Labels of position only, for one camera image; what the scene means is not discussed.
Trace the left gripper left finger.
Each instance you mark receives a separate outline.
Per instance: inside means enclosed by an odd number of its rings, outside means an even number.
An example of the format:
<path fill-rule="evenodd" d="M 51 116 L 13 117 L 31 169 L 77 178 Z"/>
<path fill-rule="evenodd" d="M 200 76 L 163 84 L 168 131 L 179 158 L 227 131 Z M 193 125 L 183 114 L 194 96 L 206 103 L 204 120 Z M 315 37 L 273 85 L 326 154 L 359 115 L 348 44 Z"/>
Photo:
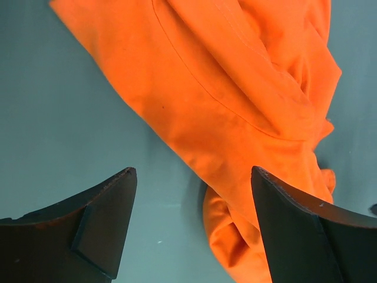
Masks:
<path fill-rule="evenodd" d="M 74 196 L 1 220 L 2 282 L 111 282 L 131 219 L 132 167 Z"/>

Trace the orange t shirt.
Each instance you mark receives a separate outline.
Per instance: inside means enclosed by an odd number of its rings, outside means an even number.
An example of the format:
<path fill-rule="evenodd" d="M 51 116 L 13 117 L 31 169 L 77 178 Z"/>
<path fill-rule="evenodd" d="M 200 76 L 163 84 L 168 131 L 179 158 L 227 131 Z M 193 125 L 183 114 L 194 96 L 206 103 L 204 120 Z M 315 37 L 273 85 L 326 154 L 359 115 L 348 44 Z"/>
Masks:
<path fill-rule="evenodd" d="M 111 86 L 207 184 L 203 222 L 236 282 L 270 282 L 254 206 L 260 166 L 332 202 L 315 148 L 341 70 L 330 1 L 51 1 Z"/>

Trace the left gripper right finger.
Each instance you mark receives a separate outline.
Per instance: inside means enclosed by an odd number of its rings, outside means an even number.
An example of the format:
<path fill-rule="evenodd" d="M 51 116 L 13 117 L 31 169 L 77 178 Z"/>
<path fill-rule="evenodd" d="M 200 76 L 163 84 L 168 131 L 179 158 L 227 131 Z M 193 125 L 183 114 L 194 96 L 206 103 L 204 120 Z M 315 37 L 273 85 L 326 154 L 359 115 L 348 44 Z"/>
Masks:
<path fill-rule="evenodd" d="M 273 282 L 376 282 L 376 218 L 340 208 L 252 168 Z"/>

